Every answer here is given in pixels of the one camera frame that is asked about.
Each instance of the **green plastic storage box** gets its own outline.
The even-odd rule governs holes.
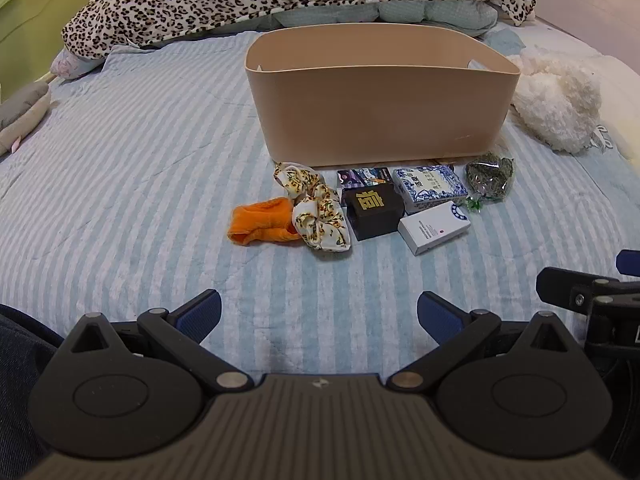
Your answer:
[[[89,0],[0,0],[0,89],[6,100],[49,72],[60,31]]]

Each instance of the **triangular hole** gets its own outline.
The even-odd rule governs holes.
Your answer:
[[[103,350],[109,345],[102,337],[102,332],[97,325],[90,324],[84,327],[78,341],[71,350],[73,353],[91,352],[93,350]]]
[[[550,324],[544,324],[538,330],[536,337],[531,343],[532,348],[541,350],[552,350],[554,352],[566,352],[566,346],[560,339],[558,332]]]

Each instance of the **gold chinese character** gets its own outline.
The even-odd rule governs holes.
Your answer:
[[[363,209],[371,209],[373,207],[382,207],[384,204],[382,198],[375,191],[367,191],[365,193],[356,193],[356,198],[360,202]]]

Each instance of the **white fur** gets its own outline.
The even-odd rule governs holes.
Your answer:
[[[560,52],[525,48],[509,56],[522,74],[512,103],[525,124],[553,150],[579,152],[600,121],[600,81]]]

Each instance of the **blue logo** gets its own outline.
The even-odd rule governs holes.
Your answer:
[[[466,220],[466,216],[464,216],[460,210],[458,209],[458,206],[455,204],[451,204],[451,212],[453,213],[453,216],[455,216],[456,218],[460,219],[460,220]]]

